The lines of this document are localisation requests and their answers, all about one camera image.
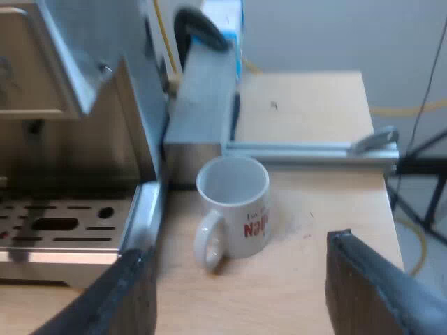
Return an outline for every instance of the espresso machine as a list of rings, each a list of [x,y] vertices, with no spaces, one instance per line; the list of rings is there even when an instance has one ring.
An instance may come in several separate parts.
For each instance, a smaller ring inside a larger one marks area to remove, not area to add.
[[[0,279],[87,287],[156,241],[168,113],[147,13],[0,0]]]

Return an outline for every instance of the black stand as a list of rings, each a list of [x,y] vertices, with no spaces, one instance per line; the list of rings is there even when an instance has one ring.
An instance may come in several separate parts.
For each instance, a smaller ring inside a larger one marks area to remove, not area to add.
[[[437,177],[438,183],[433,192],[432,199],[428,206],[427,213],[424,219],[422,219],[409,205],[408,202],[402,199],[395,190],[387,185],[388,194],[390,195],[391,210],[394,212],[396,205],[398,205],[402,211],[415,223],[419,224],[424,228],[424,231],[441,243],[447,246],[447,237],[439,234],[433,230],[434,225],[434,214],[436,212],[439,200],[441,199],[444,187],[447,181],[447,158],[416,158],[417,155],[441,141],[447,137],[447,131],[442,131],[438,135],[434,136],[431,140],[423,143],[416,149],[414,149],[409,155],[402,158],[397,164],[396,175],[398,176],[433,176]]]

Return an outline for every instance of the metal frame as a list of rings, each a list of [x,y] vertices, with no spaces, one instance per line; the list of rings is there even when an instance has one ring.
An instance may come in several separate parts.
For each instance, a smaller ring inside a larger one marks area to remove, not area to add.
[[[390,205],[393,212],[398,205],[426,233],[436,238],[442,244],[447,245],[447,237],[433,229],[434,215],[447,182],[447,158],[404,158],[397,165],[396,174],[400,176],[425,175],[438,179],[424,218],[421,218],[411,205],[397,194],[396,190],[389,185],[387,185],[387,190],[390,195]]]

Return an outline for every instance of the gray floor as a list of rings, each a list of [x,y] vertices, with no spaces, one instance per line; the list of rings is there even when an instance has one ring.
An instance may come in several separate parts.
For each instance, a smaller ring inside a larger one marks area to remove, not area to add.
[[[428,202],[434,189],[435,181],[428,178],[417,178],[402,181],[400,195],[408,200],[418,213],[422,216],[427,210]],[[436,215],[436,229],[447,236],[447,215],[445,206],[441,202]],[[407,218],[399,209],[395,212],[396,218]],[[421,252],[420,242],[413,231],[395,221],[397,238],[406,271],[411,271],[416,265]],[[428,254],[425,263],[416,275],[421,283],[424,283],[439,296],[447,297],[447,246],[439,243],[436,239],[425,235]]]
[[[163,20],[174,46],[173,16],[182,5],[202,0],[160,1]],[[244,0],[244,54],[266,72],[360,70],[368,102],[377,107],[413,107],[422,101],[434,51],[447,13],[445,1],[301,1]],[[167,58],[153,8],[149,9],[154,43]],[[429,101],[447,98],[447,47],[441,50]],[[424,115],[415,144],[446,126],[447,109]],[[372,116],[375,128],[396,125],[400,148],[406,149],[415,117]],[[445,155],[447,142],[432,154]],[[431,179],[404,180],[403,195],[420,213],[427,209],[434,188]],[[437,229],[447,236],[447,204],[437,212]],[[414,233],[396,223],[405,269],[420,255]],[[447,247],[426,236],[428,257],[417,279],[447,297]]]

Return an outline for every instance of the yellow cable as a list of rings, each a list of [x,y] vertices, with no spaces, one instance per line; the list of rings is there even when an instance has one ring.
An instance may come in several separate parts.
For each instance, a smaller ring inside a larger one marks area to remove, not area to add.
[[[422,269],[425,259],[427,258],[428,253],[427,240],[425,239],[425,235],[422,228],[418,227],[415,223],[411,222],[410,220],[405,220],[403,218],[395,218],[395,221],[404,225],[408,229],[412,230],[419,239],[421,254],[418,263],[410,271],[410,276],[414,277],[420,271],[420,269]]]
[[[259,67],[251,63],[247,58],[242,57],[242,63],[249,69],[251,73],[255,75],[259,75],[262,73]]]
[[[447,99],[427,103],[423,112],[433,112],[443,107],[447,107]],[[413,117],[419,113],[420,106],[409,108],[371,107],[370,110],[372,114],[381,115],[382,117]]]
[[[174,73],[177,74],[177,67],[175,65],[173,51],[170,48],[168,36],[166,35],[165,26],[163,24],[163,19],[161,18],[159,0],[154,0],[154,7],[155,7],[156,17],[157,17],[157,19],[159,21],[161,35],[163,36],[163,40],[165,42],[166,51],[168,52],[170,65],[173,68]]]

